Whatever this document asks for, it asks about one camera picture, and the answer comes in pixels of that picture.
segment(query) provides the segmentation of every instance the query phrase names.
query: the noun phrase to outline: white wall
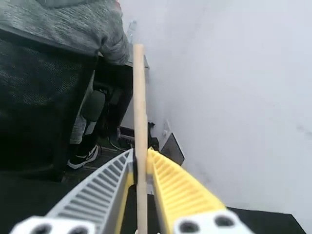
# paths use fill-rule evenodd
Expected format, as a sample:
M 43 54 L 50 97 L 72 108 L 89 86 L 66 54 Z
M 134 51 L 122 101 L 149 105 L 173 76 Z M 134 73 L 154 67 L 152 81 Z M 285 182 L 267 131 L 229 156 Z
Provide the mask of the white wall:
M 168 120 L 185 168 L 226 205 L 291 213 L 312 233 L 312 2 L 121 5 L 146 46 L 155 135 Z

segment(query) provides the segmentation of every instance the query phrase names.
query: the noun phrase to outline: black object on floor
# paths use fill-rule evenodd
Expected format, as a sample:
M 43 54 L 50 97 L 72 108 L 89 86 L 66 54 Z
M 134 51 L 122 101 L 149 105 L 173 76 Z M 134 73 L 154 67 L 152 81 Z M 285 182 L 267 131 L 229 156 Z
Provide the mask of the black object on floor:
M 157 137 L 152 137 L 152 128 L 154 123 L 147 123 L 147 146 L 152 147 L 154 150 L 159 151 L 159 141 Z M 122 148 L 131 149 L 135 145 L 135 131 L 131 128 L 120 127 L 120 136 L 118 137 L 118 143 Z
M 250 211 L 228 207 L 235 212 L 255 234 L 305 234 L 291 214 Z

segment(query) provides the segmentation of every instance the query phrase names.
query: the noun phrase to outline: mesh chair back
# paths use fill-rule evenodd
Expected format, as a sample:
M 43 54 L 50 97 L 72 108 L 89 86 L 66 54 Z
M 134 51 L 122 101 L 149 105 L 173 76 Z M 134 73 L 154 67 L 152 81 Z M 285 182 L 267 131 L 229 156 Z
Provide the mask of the mesh chair back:
M 0 26 L 0 170 L 64 164 L 96 54 Z

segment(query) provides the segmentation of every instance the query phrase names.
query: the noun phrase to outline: wooden dowel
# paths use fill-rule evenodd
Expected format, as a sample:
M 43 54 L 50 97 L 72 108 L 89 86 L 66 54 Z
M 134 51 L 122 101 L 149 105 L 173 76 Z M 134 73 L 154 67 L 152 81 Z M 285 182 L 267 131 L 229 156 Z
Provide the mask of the wooden dowel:
M 133 99 L 135 119 L 135 153 L 137 159 L 137 229 L 147 234 L 147 115 L 145 100 L 144 47 L 133 45 Z

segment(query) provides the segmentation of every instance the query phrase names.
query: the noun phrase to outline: sneaker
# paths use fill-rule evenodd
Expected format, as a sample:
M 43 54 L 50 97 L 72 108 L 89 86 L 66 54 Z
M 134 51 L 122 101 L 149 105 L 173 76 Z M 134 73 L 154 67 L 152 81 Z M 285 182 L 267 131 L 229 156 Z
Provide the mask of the sneaker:
M 67 166 L 76 170 L 80 167 L 83 167 L 85 164 L 89 162 L 93 162 L 98 156 L 98 149 L 99 149 L 99 146 L 96 145 L 93 148 L 93 150 L 89 153 L 89 155 L 85 155 L 85 156 L 76 155 L 73 159 L 68 160 Z

